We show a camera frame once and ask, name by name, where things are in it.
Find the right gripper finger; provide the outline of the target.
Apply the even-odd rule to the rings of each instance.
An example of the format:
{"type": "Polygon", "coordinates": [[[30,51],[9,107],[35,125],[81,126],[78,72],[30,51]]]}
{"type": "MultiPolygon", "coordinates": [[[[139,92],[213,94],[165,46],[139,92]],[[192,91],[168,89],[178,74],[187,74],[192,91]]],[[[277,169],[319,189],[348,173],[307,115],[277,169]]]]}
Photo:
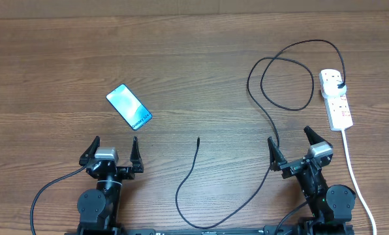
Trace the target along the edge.
{"type": "Polygon", "coordinates": [[[320,135],[318,135],[310,126],[306,126],[304,129],[303,129],[304,133],[306,134],[307,136],[307,139],[309,141],[309,144],[312,146],[312,145],[315,145],[315,144],[319,144],[319,143],[322,143],[322,142],[326,142],[328,143],[327,140],[325,140],[323,137],[321,137],[320,135]]]}
{"type": "Polygon", "coordinates": [[[286,164],[287,161],[272,137],[268,138],[268,147],[270,151],[270,168],[273,171],[280,171],[281,165],[286,164]]]}

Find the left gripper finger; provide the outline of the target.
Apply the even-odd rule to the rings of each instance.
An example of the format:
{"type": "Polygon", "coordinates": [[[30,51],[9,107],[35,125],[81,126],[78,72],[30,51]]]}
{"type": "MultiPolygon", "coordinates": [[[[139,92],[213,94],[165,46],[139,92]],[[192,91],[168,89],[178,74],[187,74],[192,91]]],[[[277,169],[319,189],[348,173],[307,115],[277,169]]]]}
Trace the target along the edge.
{"type": "Polygon", "coordinates": [[[133,137],[130,161],[132,163],[132,171],[134,173],[144,172],[144,164],[142,162],[142,158],[138,147],[138,138],[136,136],[133,137]]]}
{"type": "Polygon", "coordinates": [[[100,137],[96,136],[93,142],[91,143],[91,145],[80,156],[79,165],[85,166],[90,161],[90,159],[94,159],[95,153],[99,148],[99,146],[100,146],[100,137]]]}

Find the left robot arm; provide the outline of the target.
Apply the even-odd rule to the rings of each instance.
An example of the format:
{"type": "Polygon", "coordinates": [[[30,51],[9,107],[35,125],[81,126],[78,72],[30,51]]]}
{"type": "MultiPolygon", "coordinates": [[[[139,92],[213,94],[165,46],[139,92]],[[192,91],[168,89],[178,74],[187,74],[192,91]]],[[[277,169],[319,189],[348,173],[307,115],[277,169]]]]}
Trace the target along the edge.
{"type": "Polygon", "coordinates": [[[78,234],[119,234],[127,233],[125,227],[117,221],[121,198],[122,181],[135,179],[135,174],[144,171],[144,165],[138,148],[138,138],[132,141],[131,166],[119,166],[115,147],[101,147],[100,137],[96,136],[92,144],[84,151],[79,165],[86,173],[96,179],[94,189],[84,191],[77,202],[80,213],[78,234]]]}

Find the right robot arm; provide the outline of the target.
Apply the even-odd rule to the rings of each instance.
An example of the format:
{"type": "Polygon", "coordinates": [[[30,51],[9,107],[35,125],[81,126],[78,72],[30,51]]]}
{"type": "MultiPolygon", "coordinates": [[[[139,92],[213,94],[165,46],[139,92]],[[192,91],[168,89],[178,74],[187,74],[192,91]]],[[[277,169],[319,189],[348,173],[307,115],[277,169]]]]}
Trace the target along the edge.
{"type": "Polygon", "coordinates": [[[278,225],[264,226],[265,234],[354,234],[352,210],[356,193],[346,185],[327,185],[322,168],[329,165],[334,149],[331,143],[306,126],[309,141],[306,155],[287,161],[277,144],[268,138],[270,169],[282,172],[284,179],[295,177],[305,202],[289,212],[278,225]]]}

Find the blue Samsung Galaxy smartphone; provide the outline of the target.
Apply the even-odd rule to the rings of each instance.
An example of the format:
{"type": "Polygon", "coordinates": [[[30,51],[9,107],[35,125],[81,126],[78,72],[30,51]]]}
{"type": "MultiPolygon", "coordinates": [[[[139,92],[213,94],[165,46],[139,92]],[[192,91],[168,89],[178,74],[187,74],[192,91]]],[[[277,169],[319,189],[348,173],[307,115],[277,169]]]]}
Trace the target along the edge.
{"type": "Polygon", "coordinates": [[[107,94],[106,99],[134,131],[141,128],[153,117],[151,112],[125,84],[119,85],[107,94]]]}

